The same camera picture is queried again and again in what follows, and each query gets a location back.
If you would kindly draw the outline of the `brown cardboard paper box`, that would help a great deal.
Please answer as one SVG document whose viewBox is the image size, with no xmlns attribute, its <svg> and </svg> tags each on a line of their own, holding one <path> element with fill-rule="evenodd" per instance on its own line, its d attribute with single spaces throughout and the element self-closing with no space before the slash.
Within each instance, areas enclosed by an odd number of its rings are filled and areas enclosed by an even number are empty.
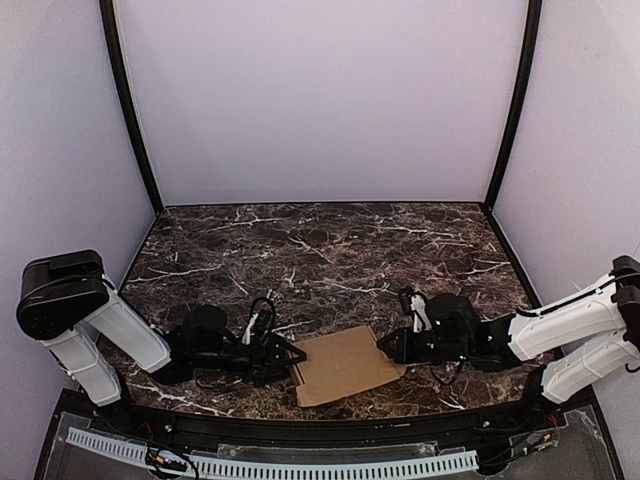
<svg viewBox="0 0 640 480">
<path fill-rule="evenodd" d="M 297 404 L 317 407 L 401 379 L 406 367 L 393 363 L 378 347 L 368 326 L 297 342 L 307 359 L 291 368 Z"/>
</svg>

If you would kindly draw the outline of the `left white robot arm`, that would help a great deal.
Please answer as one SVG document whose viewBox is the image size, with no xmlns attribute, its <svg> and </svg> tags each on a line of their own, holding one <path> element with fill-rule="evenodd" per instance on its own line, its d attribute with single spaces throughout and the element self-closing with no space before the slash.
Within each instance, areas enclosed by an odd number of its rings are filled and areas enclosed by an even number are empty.
<svg viewBox="0 0 640 480">
<path fill-rule="evenodd" d="M 41 343 L 97 407 L 125 397 L 125 383 L 104 358 L 98 332 L 156 382 L 174 385 L 198 369 L 222 370 L 262 385 L 286 377 L 306 353 L 276 333 L 274 304 L 265 297 L 251 305 L 240 336 L 227 327 L 224 310 L 196 307 L 165 333 L 149 324 L 119 293 L 94 250 L 80 250 L 29 262 L 21 277 L 17 323 Z"/>
</svg>

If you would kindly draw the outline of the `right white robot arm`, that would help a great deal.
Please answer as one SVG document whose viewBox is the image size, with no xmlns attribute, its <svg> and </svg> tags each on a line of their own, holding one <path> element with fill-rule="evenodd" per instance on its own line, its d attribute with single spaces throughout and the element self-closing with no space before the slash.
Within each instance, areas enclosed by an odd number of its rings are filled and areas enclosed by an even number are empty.
<svg viewBox="0 0 640 480">
<path fill-rule="evenodd" d="M 396 364 L 456 361 L 501 372 L 580 341 L 569 355 L 529 374 L 523 398 L 543 405 L 562 404 L 619 368 L 639 369 L 639 263 L 627 255 L 614 259 L 609 273 L 573 295 L 490 321 L 481 320 L 465 296 L 428 298 L 405 288 L 398 297 L 412 324 L 377 342 Z"/>
</svg>

